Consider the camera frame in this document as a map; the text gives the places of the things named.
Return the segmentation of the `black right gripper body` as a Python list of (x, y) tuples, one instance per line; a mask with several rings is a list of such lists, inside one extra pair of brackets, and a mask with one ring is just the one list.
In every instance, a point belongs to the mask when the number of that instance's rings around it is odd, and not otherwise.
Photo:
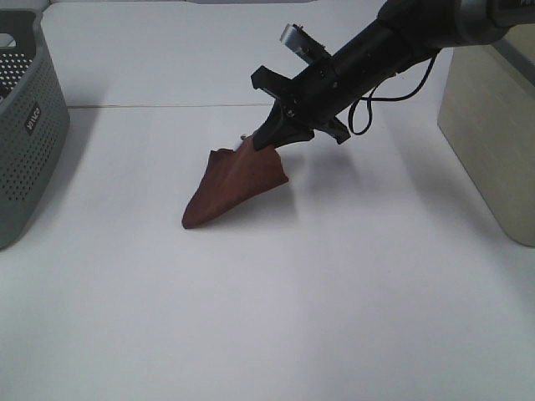
[(354, 84), (349, 76), (358, 65), (358, 56), (336, 53), (292, 79), (261, 66), (251, 76), (252, 86), (281, 104), (287, 122), (309, 127), (313, 137), (323, 131), (342, 144), (350, 134), (337, 114), (350, 103)]

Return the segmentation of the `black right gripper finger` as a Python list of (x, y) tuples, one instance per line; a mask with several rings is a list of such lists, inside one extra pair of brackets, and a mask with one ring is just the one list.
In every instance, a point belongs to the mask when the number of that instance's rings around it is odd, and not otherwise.
[(253, 147), (263, 150), (268, 146), (275, 148), (287, 144), (288, 126), (286, 115), (279, 102), (275, 102), (267, 119), (253, 134)]
[(271, 144), (282, 147), (299, 142), (308, 142), (313, 139), (313, 130), (301, 124), (282, 122), (273, 132)]

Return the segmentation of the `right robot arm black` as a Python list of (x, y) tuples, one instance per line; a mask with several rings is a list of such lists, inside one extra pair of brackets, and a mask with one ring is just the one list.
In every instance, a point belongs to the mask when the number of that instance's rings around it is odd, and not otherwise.
[(273, 108), (254, 132), (255, 150), (309, 141), (322, 131), (342, 144), (358, 132), (352, 121), (359, 102), (370, 108), (375, 90), (412, 66), (435, 62), (443, 48), (488, 45), (514, 26), (534, 22), (532, 1), (388, 1), (377, 18), (335, 54), (289, 24), (281, 42), (307, 63), (289, 79), (265, 67), (252, 74), (252, 86), (271, 95)]

